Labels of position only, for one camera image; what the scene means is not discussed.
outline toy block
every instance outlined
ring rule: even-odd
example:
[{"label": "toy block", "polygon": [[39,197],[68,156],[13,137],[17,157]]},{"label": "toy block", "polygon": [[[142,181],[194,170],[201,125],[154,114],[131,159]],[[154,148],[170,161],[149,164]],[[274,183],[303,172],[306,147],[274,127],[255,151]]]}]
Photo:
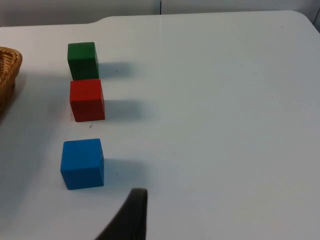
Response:
[{"label": "toy block", "polygon": [[67,58],[73,80],[99,78],[99,65],[94,42],[70,43]]},{"label": "toy block", "polygon": [[100,79],[71,81],[69,100],[76,122],[105,119],[105,100]]},{"label": "toy block", "polygon": [[100,139],[65,141],[60,171],[69,190],[104,185],[104,154]]}]

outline white table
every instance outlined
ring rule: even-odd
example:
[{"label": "white table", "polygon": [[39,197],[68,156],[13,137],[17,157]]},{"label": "white table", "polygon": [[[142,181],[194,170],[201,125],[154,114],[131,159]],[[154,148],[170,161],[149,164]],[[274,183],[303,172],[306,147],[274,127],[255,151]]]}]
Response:
[{"label": "white table", "polygon": [[[68,43],[94,41],[108,120],[75,122]],[[0,123],[0,239],[92,240],[130,189],[148,240],[320,238],[320,36],[292,11],[1,27],[23,54]],[[67,190],[64,141],[100,138],[105,186]]]}]

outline gray wall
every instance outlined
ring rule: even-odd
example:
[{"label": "gray wall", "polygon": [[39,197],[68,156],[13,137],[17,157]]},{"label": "gray wall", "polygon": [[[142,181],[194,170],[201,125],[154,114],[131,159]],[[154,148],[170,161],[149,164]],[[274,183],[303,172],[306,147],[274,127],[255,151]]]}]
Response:
[{"label": "gray wall", "polygon": [[162,0],[162,14],[295,10],[313,21],[320,0]]},{"label": "gray wall", "polygon": [[[162,0],[162,14],[296,10],[315,20],[320,0]],[[0,26],[82,24],[109,16],[158,15],[160,0],[0,0]]]},{"label": "gray wall", "polygon": [[159,13],[160,0],[0,0],[0,26],[82,24]]}]

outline blue cube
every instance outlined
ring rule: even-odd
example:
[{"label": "blue cube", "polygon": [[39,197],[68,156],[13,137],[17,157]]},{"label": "blue cube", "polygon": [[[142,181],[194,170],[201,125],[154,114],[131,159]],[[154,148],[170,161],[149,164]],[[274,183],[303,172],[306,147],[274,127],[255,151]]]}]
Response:
[{"label": "blue cube", "polygon": [[104,154],[100,139],[65,141],[60,171],[69,190],[103,186]]}]

